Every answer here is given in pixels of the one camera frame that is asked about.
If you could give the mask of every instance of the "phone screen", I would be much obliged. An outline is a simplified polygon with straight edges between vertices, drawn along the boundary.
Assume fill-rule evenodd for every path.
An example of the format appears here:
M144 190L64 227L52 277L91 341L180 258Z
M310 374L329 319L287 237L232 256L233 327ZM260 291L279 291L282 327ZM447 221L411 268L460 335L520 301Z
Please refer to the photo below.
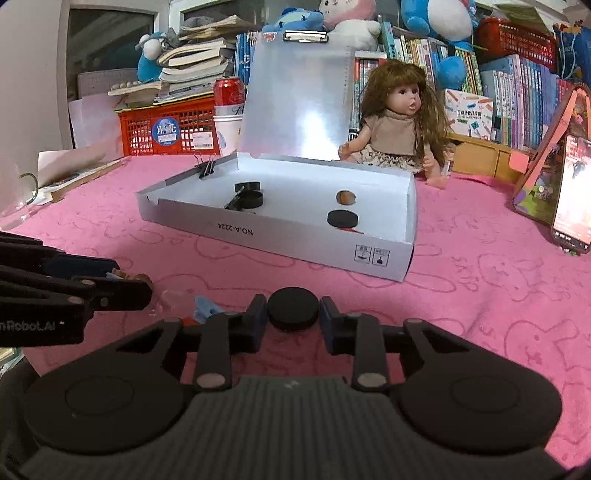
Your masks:
M560 195L554 217L555 236L591 244L591 142L567 136Z

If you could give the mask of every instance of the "black cylindrical lid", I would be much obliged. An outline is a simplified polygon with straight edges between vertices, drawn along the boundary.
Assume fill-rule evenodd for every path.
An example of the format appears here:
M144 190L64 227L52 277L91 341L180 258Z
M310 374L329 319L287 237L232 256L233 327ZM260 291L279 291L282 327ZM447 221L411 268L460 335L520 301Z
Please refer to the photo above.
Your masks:
M337 228L355 228L359 223L359 217L349 210L331 210L326 221Z
M262 192L245 190L239 194L238 205L244 209L258 208L263 204Z
M271 295L267 302L269 322L285 332L310 328L318 318L318 311L318 298L305 288L282 288Z
M244 189L244 191L260 190L261 189L261 182L260 181L242 181L240 183L234 184L234 192L238 193L242 189Z

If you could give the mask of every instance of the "doll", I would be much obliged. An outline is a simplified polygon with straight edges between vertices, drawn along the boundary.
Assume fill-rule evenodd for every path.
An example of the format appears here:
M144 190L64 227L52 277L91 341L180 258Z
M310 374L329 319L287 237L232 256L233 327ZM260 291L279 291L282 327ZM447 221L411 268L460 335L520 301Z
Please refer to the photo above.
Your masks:
M339 147L341 160L414 174L423 171L427 184L445 188L445 113L422 68L388 60L373 70L361 116L357 138Z

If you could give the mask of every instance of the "white cardboard box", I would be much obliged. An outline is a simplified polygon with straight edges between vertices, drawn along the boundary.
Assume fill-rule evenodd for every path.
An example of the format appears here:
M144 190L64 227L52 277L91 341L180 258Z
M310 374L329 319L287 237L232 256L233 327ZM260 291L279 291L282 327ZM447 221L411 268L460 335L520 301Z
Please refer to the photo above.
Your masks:
M261 182L264 204L224 209L234 184ZM339 190L356 203L341 206ZM233 154L199 179L196 168L137 193L144 220L313 263L402 281L413 255L417 201L412 174L344 162ZM331 210L359 216L358 232L327 223Z

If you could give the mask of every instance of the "red plastic basket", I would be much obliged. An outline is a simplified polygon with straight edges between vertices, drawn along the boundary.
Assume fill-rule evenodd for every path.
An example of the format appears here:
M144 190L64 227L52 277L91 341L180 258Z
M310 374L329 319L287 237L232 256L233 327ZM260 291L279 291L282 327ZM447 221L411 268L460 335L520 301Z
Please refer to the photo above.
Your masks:
M213 96L121 112L119 121L125 156L220 153L213 123ZM209 140L211 147L206 146Z
M476 28L477 45L482 62L500 59L514 53L536 63L546 65L551 72L556 72L556 39L550 35L515 25L500 18L486 18Z

